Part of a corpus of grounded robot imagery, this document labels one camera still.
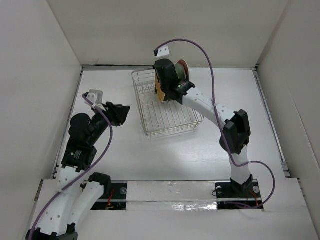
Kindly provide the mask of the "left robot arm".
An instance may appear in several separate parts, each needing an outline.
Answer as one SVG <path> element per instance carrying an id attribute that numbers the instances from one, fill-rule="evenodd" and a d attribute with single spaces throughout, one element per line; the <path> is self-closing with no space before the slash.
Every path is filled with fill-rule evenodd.
<path id="1" fill-rule="evenodd" d="M 26 234 L 27 240 L 76 240 L 85 217 L 99 198 L 113 195 L 111 177 L 94 172 L 99 162 L 95 143 L 106 129 L 122 126 L 130 106 L 106 102 L 93 106 L 94 116 L 78 113 L 70 120 L 69 140 L 57 175 L 56 193 Z"/>

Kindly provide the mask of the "red and blue floral plate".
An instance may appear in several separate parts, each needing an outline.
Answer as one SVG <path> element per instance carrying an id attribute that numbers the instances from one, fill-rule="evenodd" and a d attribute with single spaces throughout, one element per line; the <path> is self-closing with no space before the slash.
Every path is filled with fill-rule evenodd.
<path id="1" fill-rule="evenodd" d="M 178 64 L 180 64 L 183 69 L 184 69 L 184 73 L 185 73 L 185 79 L 186 80 L 190 80 L 190 69 L 189 69 L 189 65 L 187 64 L 187 62 L 183 59 L 178 61 Z"/>

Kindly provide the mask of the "teal flower plate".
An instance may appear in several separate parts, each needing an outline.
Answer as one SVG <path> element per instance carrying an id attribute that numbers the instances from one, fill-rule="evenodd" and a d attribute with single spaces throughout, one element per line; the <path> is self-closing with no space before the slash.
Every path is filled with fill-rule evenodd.
<path id="1" fill-rule="evenodd" d="M 174 67 L 175 67 L 175 71 L 176 71 L 176 74 L 177 74 L 177 78 L 180 81 L 185 81 L 186 80 L 186 76 L 185 76 L 184 68 L 178 63 L 176 63 L 174 65 Z"/>

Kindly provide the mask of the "orange bamboo square plate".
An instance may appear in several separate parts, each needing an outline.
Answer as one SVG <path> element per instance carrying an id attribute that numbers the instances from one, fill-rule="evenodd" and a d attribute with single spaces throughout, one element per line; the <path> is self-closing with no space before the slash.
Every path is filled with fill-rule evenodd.
<path id="1" fill-rule="evenodd" d="M 155 92 L 160 102 L 166 101 L 166 94 L 161 89 L 161 84 L 157 74 L 155 75 Z"/>

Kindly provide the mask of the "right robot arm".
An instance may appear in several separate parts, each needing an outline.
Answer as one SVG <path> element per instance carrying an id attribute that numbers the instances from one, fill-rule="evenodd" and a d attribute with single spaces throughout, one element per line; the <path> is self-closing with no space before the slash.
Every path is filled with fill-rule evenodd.
<path id="1" fill-rule="evenodd" d="M 164 93 L 166 100 L 176 101 L 200 113 L 219 128 L 219 144 L 229 155 L 231 191 L 235 196 L 242 197 L 253 181 L 248 160 L 251 128 L 247 112 L 243 109 L 230 110 L 204 95 L 190 81 L 189 68 L 183 60 L 177 64 L 167 58 L 156 60 L 153 69 L 157 93 Z"/>

